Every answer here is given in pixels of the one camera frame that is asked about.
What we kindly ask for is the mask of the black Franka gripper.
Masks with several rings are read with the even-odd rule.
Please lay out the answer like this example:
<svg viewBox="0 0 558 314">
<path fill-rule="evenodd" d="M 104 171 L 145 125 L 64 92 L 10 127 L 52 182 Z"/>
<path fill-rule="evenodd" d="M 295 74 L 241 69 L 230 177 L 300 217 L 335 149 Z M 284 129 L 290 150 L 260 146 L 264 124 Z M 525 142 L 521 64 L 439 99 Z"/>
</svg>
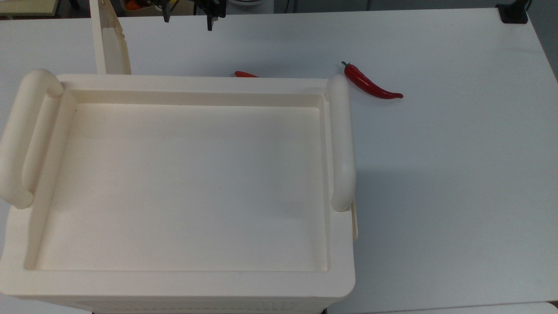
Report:
<svg viewBox="0 0 558 314">
<path fill-rule="evenodd" d="M 227 15 L 227 0 L 196 0 L 195 6 L 207 16 L 207 30 L 213 30 L 214 19 L 225 18 Z M 170 0 L 161 1 L 162 16 L 165 23 L 169 23 L 173 10 Z"/>
</svg>

